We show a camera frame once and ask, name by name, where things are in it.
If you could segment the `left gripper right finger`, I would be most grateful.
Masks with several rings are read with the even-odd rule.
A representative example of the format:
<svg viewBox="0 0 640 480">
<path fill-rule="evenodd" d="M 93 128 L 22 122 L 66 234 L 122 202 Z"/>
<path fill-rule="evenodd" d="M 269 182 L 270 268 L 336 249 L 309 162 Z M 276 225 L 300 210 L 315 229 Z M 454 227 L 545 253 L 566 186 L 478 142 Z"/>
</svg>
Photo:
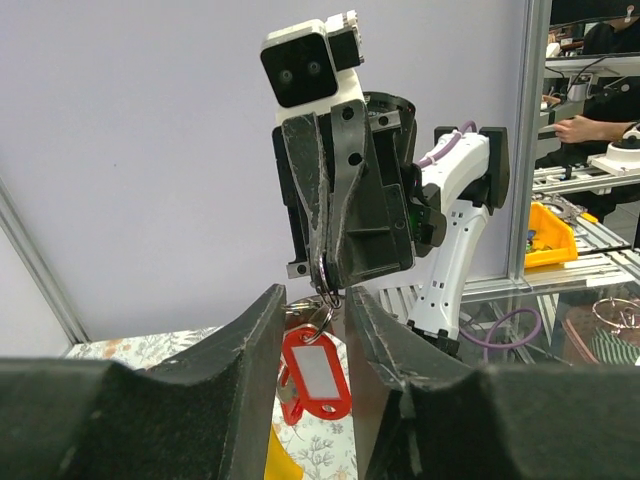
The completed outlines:
<svg viewBox="0 0 640 480">
<path fill-rule="evenodd" d="M 471 368 L 397 322 L 362 287 L 345 329 L 363 479 L 635 479 L 634 366 Z"/>
</svg>

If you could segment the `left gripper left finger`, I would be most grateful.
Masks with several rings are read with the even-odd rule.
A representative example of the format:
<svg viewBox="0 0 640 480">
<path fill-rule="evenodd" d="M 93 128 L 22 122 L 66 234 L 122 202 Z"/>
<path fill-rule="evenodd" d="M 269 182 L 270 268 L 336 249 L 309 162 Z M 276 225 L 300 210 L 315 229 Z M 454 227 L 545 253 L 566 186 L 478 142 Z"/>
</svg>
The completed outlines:
<svg viewBox="0 0 640 480">
<path fill-rule="evenodd" d="M 5 479 L 260 479 L 285 322 L 269 287 L 236 320 L 147 369 L 1 362 Z"/>
</svg>

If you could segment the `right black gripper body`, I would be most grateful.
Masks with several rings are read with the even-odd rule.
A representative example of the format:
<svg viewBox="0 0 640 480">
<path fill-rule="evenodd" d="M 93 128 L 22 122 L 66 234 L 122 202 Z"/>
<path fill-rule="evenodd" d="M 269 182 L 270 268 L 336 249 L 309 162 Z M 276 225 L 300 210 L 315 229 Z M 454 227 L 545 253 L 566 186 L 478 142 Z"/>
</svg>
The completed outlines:
<svg viewBox="0 0 640 480">
<path fill-rule="evenodd" d="M 418 208 L 418 169 L 411 162 L 416 142 L 416 108 L 403 97 L 383 92 L 367 92 L 368 120 L 366 162 L 358 202 L 362 221 L 372 230 L 368 251 L 366 282 L 410 269 L 415 263 L 418 228 L 411 215 Z M 272 142 L 279 177 L 279 127 Z M 327 283 L 318 290 L 331 288 Z"/>
</svg>

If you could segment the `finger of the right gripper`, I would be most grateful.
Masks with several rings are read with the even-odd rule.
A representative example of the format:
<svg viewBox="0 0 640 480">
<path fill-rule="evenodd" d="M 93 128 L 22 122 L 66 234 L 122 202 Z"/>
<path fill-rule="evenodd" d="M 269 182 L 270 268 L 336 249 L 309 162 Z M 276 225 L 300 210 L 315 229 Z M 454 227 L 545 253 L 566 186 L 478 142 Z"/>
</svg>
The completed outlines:
<svg viewBox="0 0 640 480">
<path fill-rule="evenodd" d="M 295 254 L 288 274 L 308 275 L 314 287 L 324 288 L 329 178 L 317 114 L 288 118 L 279 127 L 279 180 Z"/>
<path fill-rule="evenodd" d="M 372 230 L 362 221 L 358 202 L 362 178 L 368 170 L 368 120 L 365 103 L 356 99 L 335 105 L 321 118 L 321 139 L 327 167 L 333 172 L 329 187 L 328 228 L 324 267 L 331 288 L 361 282 L 369 269 Z"/>
</svg>

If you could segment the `red key tag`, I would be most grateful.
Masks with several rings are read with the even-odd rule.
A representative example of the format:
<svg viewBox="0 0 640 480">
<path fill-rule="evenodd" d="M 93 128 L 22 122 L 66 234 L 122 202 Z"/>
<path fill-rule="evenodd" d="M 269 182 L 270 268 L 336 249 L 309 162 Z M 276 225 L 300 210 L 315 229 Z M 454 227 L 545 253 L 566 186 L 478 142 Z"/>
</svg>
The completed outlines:
<svg viewBox="0 0 640 480">
<path fill-rule="evenodd" d="M 337 421 L 351 412 L 350 389 L 332 338 L 336 316 L 337 311 L 318 297 L 285 307 L 276 397 L 289 426 L 305 413 Z"/>
</svg>

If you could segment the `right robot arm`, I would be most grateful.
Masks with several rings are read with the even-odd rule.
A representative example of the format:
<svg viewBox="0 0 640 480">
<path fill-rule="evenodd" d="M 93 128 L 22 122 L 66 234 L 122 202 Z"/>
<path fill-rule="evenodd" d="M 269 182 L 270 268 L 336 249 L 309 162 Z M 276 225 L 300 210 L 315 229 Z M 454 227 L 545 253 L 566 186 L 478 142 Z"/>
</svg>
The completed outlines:
<svg viewBox="0 0 640 480">
<path fill-rule="evenodd" d="M 295 252 L 287 272 L 308 277 L 334 309 L 342 290 L 433 256 L 406 324 L 456 356 L 473 251 L 506 199 L 507 132 L 442 127 L 414 162 L 415 113 L 375 91 L 278 109 L 272 141 Z"/>
</svg>

